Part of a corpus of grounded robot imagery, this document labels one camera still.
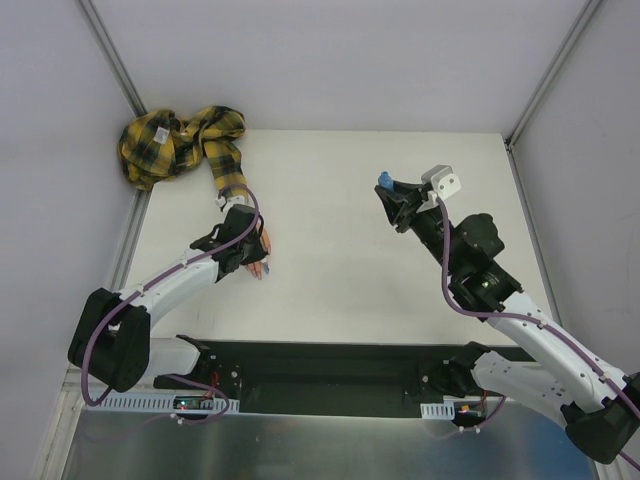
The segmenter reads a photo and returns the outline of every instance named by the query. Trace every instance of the white wall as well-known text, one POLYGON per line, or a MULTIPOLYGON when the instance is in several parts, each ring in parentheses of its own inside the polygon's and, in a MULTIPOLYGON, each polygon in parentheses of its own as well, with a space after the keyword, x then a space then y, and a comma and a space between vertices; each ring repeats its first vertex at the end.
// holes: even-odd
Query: white wall
POLYGON ((585 0, 96 0, 149 109, 250 128, 513 129, 585 0))
MULTIPOLYGON (((273 244, 271 273, 258 282, 241 269, 202 289, 169 312, 153 336, 512 345, 449 308, 438 288, 440 265, 413 232, 391 228, 373 191, 383 170, 417 182, 440 162, 463 186, 447 200, 451 221, 491 212, 507 246, 498 262, 548 311, 500 135, 248 130, 236 143, 273 244)), ((213 191, 208 164, 154 187, 130 284, 173 264, 185 245, 221 221, 213 191)))
POLYGON ((22 480, 122 236, 132 113, 72 1, 3 6, 0 85, 0 478, 22 480))
MULTIPOLYGON (((562 320, 630 373, 640 370, 639 19, 636 0, 605 3, 516 145, 562 320)), ((640 458, 640 435, 629 452, 640 458)))

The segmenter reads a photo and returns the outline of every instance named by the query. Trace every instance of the yellow plaid shirt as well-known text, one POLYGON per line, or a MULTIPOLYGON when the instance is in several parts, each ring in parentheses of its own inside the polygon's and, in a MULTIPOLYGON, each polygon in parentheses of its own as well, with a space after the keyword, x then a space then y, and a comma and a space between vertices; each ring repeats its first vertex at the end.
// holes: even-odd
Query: yellow plaid shirt
MULTIPOLYGON (((171 180, 209 160, 218 190, 232 183, 247 184, 242 155, 233 140, 244 135, 243 115, 227 107, 208 107, 191 119, 161 109, 136 118, 122 132, 118 156, 129 181, 140 190, 171 180)), ((225 196, 244 195, 231 189, 225 196)))

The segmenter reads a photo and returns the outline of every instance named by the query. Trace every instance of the white table surface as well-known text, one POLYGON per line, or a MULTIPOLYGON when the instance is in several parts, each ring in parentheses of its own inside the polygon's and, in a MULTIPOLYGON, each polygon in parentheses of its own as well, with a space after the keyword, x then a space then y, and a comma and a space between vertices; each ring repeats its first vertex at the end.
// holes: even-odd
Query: white table surface
MULTIPOLYGON (((497 261, 549 312, 502 138, 493 134, 249 130, 237 142, 271 236, 271 274, 244 269, 170 312, 153 336, 388 344, 512 345, 445 304, 439 265, 412 232, 397 234, 373 191, 388 170, 420 181, 449 164, 462 191, 454 224, 494 217, 506 249, 497 261)), ((179 258, 222 220, 207 162, 156 185, 129 283, 179 258)))

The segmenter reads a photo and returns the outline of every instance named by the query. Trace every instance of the blue object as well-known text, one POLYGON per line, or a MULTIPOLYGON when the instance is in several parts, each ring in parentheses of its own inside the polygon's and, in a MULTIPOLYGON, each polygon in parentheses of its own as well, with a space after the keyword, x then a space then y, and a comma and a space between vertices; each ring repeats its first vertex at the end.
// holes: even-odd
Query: blue object
POLYGON ((389 172, 382 172, 378 177, 378 185, 385 190, 391 190, 393 192, 393 178, 389 175, 389 172))

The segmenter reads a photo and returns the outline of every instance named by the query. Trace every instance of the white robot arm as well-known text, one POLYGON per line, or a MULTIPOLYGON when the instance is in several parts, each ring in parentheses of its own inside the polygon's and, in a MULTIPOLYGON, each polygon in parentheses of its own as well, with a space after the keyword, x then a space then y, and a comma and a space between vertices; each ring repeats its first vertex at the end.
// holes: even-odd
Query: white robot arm
POLYGON ((493 260, 504 244, 490 215, 451 225, 444 200, 460 190, 451 167, 435 167, 418 185, 389 180, 376 187, 389 222, 399 233, 411 229, 441 263, 449 306, 504 333, 542 367, 522 367, 472 342, 429 376, 430 385, 456 396, 477 386, 513 398, 563 427, 592 459, 611 463, 640 425, 640 375, 590 352, 493 260))
MULTIPOLYGON (((640 375, 627 376, 587 350, 494 261, 504 244, 490 215, 471 215, 455 228, 450 224, 444 200, 459 189, 447 166, 427 172, 421 184, 387 176, 375 188, 396 230, 411 229, 441 263, 449 305, 507 335, 542 368, 512 363, 471 342, 430 373, 429 384, 459 397, 478 387, 511 397, 563 427, 592 459, 611 463, 640 426, 640 375)), ((257 219, 251 207, 232 205, 224 224, 192 243, 169 269, 120 292, 91 294, 69 349, 83 378, 88 372, 119 392, 143 376, 177 374, 207 383, 215 367, 205 345, 185 336, 152 339, 151 329, 195 291, 264 258, 257 219)), ((85 399, 96 405, 105 396, 85 399)))
MULTIPOLYGON (((196 291, 267 255, 260 242, 263 222, 256 229, 257 211, 239 199, 244 197, 225 205, 224 223, 193 242, 169 268, 118 292, 93 292, 69 347, 69 361, 118 392, 147 376, 178 374, 207 383, 211 362, 206 347, 181 335, 151 338, 151 330, 196 291)), ((104 396, 85 400, 97 405, 104 396)))

